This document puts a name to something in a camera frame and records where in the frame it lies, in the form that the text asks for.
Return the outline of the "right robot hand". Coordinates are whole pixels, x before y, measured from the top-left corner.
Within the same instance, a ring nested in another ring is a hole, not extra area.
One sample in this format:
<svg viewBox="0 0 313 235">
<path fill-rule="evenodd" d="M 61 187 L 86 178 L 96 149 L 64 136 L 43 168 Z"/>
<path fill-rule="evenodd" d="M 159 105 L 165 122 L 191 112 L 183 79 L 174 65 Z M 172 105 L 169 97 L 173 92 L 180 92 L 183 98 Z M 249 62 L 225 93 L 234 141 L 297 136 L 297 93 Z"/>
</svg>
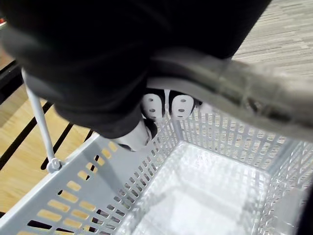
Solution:
<svg viewBox="0 0 313 235">
<path fill-rule="evenodd" d="M 267 0 L 3 0 L 2 44 L 64 119 L 138 151 L 151 56 L 188 47 L 231 58 Z"/>
</svg>

